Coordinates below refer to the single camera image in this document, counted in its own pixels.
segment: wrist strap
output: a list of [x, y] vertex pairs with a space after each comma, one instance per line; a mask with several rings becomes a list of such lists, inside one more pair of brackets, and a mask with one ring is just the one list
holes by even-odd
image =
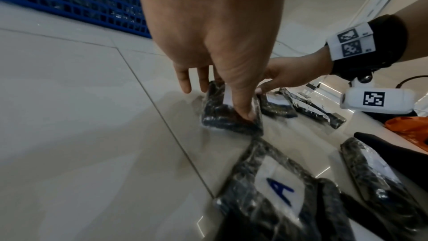
[[327, 40], [334, 61], [331, 75], [351, 81], [389, 67], [402, 57], [407, 39], [406, 26], [395, 15], [384, 15], [335, 34]]

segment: orange bag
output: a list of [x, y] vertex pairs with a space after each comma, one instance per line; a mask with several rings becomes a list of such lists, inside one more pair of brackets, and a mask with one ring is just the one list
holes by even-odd
[[385, 127], [428, 152], [428, 117], [397, 117]]

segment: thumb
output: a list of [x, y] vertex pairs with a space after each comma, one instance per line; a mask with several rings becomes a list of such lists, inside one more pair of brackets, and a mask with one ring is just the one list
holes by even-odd
[[244, 88], [244, 89], [232, 89], [232, 101], [233, 108], [235, 111], [245, 120], [253, 121], [256, 118], [256, 114], [251, 105], [251, 100], [253, 99], [254, 89], [253, 88]]
[[279, 87], [282, 87], [280, 81], [278, 79], [272, 79], [258, 86], [255, 92], [256, 94], [263, 94]]

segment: small black package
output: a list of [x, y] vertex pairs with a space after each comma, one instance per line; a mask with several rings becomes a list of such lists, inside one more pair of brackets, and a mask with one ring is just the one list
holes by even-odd
[[341, 154], [363, 200], [385, 220], [408, 233], [428, 225], [420, 205], [375, 150], [352, 137]]
[[297, 112], [291, 104], [291, 99], [287, 99], [281, 92], [267, 92], [259, 95], [260, 109], [262, 114], [276, 118], [295, 118]]
[[302, 113], [319, 122], [326, 122], [334, 129], [339, 128], [346, 122], [346, 119], [337, 113], [328, 112], [322, 106], [318, 106], [308, 99], [290, 93], [286, 88], [281, 88], [280, 92], [292, 100], [297, 112]]
[[321, 241], [317, 182], [299, 164], [254, 138], [214, 204], [246, 219], [268, 241]]
[[251, 136], [263, 135], [259, 99], [254, 95], [252, 107], [256, 112], [254, 122], [243, 119], [234, 109], [230, 87], [223, 82], [211, 81], [204, 101], [202, 124]]
[[319, 178], [317, 224], [323, 241], [355, 241], [340, 191], [335, 183]]

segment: black wristband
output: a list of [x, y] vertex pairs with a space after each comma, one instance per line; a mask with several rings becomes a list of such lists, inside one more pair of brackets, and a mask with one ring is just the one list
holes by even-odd
[[384, 15], [368, 24], [373, 31], [376, 51], [334, 61], [331, 75], [351, 81], [400, 60], [408, 39], [404, 22], [396, 15]]

